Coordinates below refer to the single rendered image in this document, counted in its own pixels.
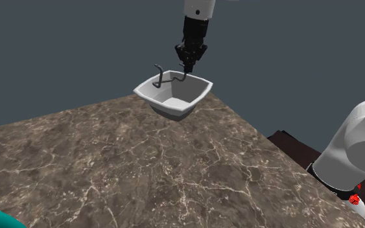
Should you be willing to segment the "dark grey bent metal hook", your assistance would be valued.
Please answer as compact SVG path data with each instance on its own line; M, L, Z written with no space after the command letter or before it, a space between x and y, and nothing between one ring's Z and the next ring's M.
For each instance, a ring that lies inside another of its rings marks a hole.
M171 77L169 80L163 80L163 68L162 68L162 66L160 66L156 63L154 64L154 66L157 69L159 69L159 79L158 79L158 81L157 82L152 82L152 85L156 88L160 88L163 83L169 83L169 82L173 82L175 80L177 80L179 82L183 82L186 79L187 73L184 72L182 78L178 78L178 77L174 76L174 77Z

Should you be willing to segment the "white square bowl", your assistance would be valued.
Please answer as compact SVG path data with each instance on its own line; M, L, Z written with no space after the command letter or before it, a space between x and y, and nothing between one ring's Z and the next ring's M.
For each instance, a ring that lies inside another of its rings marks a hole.
M161 87L153 85L163 77ZM170 120L186 118L211 90L213 83L182 72L168 70L139 84L134 93L143 99L156 113Z

